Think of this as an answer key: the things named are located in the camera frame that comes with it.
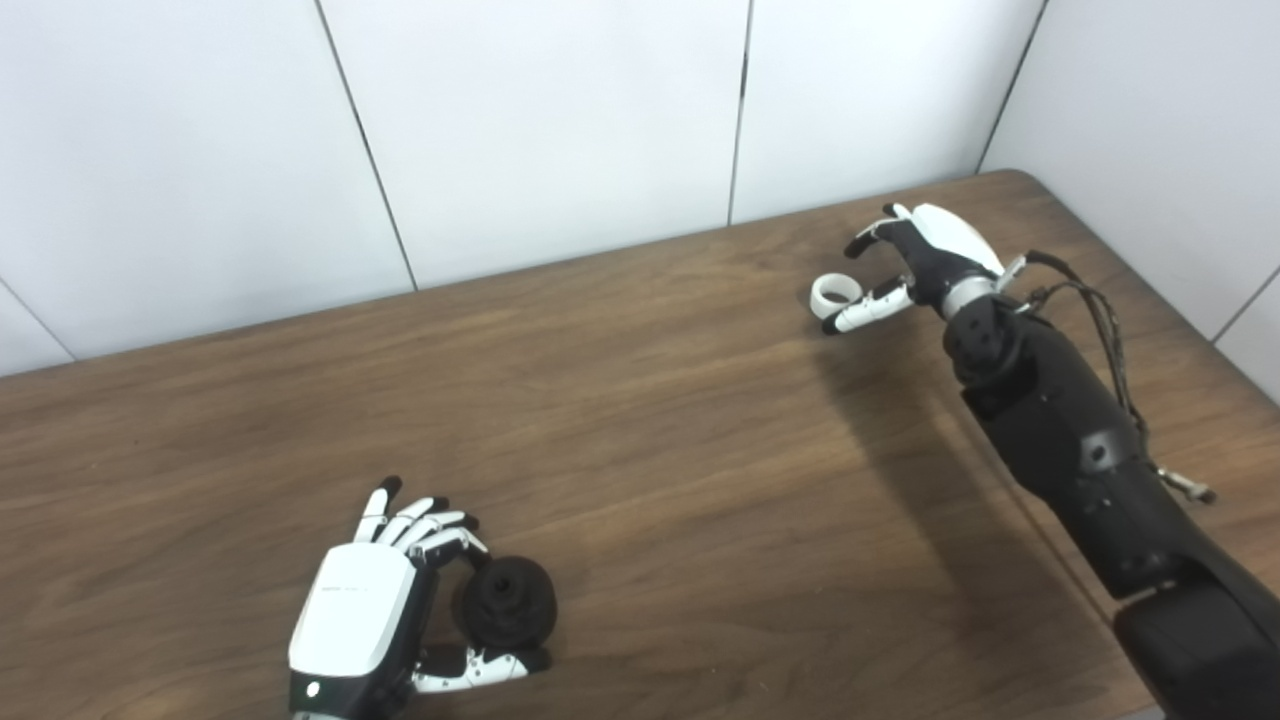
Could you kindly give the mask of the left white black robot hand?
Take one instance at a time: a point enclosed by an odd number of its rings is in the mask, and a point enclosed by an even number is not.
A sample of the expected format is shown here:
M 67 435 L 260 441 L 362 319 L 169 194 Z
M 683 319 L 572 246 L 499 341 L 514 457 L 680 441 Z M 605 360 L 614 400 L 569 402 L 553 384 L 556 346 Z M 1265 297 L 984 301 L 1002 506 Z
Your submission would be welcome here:
M 293 719 L 397 719 L 416 697 L 550 667 L 559 607 L 547 569 L 493 556 L 477 519 L 447 497 L 393 511 L 401 488 L 401 478 L 385 478 L 352 538 L 320 562 L 287 652 Z M 456 561 L 471 568 L 453 609 L 463 643 L 426 644 L 442 573 Z

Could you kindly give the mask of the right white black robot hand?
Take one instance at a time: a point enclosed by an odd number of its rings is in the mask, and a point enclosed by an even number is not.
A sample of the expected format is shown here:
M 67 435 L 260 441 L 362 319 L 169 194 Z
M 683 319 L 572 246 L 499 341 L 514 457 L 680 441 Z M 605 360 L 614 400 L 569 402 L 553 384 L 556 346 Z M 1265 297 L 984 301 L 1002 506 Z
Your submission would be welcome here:
M 945 320 L 1001 291 L 1006 268 L 987 240 L 956 214 L 933 204 L 890 204 L 884 218 L 858 232 L 845 249 L 860 258 L 876 243 L 891 246 L 905 272 L 841 307 L 812 310 L 827 336 L 847 334 L 910 307 L 931 307 Z

